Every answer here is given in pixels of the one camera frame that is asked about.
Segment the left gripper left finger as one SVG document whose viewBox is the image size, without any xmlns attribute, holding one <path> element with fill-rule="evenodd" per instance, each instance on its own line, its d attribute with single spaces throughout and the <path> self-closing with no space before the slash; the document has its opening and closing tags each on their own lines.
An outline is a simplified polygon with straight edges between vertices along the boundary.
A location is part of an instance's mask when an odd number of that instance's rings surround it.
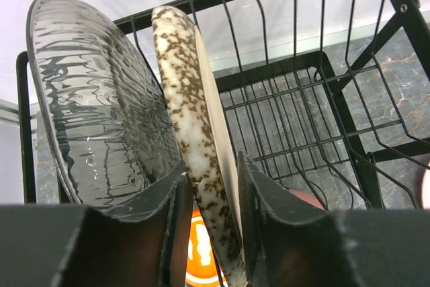
<svg viewBox="0 0 430 287">
<path fill-rule="evenodd" d="M 103 213 L 1 207 L 2 286 L 183 286 L 193 192 L 183 163 Z"/>
</svg>

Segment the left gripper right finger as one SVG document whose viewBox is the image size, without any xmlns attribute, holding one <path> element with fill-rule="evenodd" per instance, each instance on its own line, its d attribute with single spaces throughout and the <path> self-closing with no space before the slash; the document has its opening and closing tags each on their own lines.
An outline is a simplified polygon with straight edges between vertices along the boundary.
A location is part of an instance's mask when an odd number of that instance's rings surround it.
<svg viewBox="0 0 430 287">
<path fill-rule="evenodd" d="M 239 153 L 247 276 L 254 286 L 428 286 L 426 210 L 324 211 Z"/>
</svg>

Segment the speckled beige plate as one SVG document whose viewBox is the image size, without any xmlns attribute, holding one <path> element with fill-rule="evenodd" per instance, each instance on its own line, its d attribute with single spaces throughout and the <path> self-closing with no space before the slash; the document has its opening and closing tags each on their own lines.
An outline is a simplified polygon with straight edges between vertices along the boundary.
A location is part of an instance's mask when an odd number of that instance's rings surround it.
<svg viewBox="0 0 430 287">
<path fill-rule="evenodd" d="M 168 114 L 212 250 L 228 286 L 248 286 L 232 141 L 200 29 L 173 6 L 152 11 Z"/>
</svg>

